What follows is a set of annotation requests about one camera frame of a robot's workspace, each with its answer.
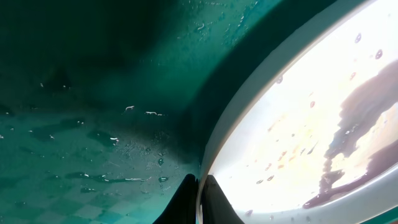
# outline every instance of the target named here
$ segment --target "white plate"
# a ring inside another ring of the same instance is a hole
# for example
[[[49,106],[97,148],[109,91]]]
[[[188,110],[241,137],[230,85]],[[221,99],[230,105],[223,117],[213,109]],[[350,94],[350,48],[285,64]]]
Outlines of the white plate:
[[[317,14],[221,115],[199,195],[214,175],[245,223],[357,223],[395,207],[397,60],[398,1],[337,1]]]

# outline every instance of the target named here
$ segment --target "wet green surface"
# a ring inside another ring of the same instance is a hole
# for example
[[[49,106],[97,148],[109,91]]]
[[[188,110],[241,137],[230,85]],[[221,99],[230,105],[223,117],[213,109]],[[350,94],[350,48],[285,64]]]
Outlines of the wet green surface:
[[[243,81],[333,1],[279,2],[2,1],[0,220],[153,222]]]

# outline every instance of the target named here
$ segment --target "checkered surface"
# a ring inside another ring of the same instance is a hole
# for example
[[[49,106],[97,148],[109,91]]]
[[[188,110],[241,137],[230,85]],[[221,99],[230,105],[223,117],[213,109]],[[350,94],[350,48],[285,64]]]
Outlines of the checkered surface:
[[[111,147],[87,137],[95,129],[90,121],[79,128],[53,133],[54,138],[48,141],[30,135],[32,127],[47,127],[60,119],[12,118],[0,123],[0,134],[4,136],[0,139],[0,223],[152,223],[185,175],[198,171],[197,161],[182,162],[181,157],[168,153],[159,137],[164,133],[146,139],[135,138],[127,131],[111,131],[119,138]],[[164,160],[161,166],[157,163],[160,158]],[[68,179],[66,175],[73,172],[146,181],[109,184]],[[160,183],[158,178],[162,176],[169,180]],[[82,188],[95,192],[82,193]]]

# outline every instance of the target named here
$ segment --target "checkered pattern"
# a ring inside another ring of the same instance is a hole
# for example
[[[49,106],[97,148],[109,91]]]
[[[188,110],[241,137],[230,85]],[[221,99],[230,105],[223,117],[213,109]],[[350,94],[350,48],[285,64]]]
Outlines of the checkered pattern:
[[[109,150],[86,138],[92,128],[65,131],[50,142],[28,135],[14,120],[13,133],[0,141],[0,223],[2,224],[137,224],[152,223],[164,210],[187,173],[198,170],[197,163],[183,165],[166,154],[157,165],[159,152],[139,147],[123,134],[118,146]],[[37,154],[19,150],[23,145]],[[145,182],[102,183],[91,179],[67,179],[72,172],[107,178],[143,178]],[[161,176],[170,177],[159,183]],[[83,187],[96,192],[81,193]]]

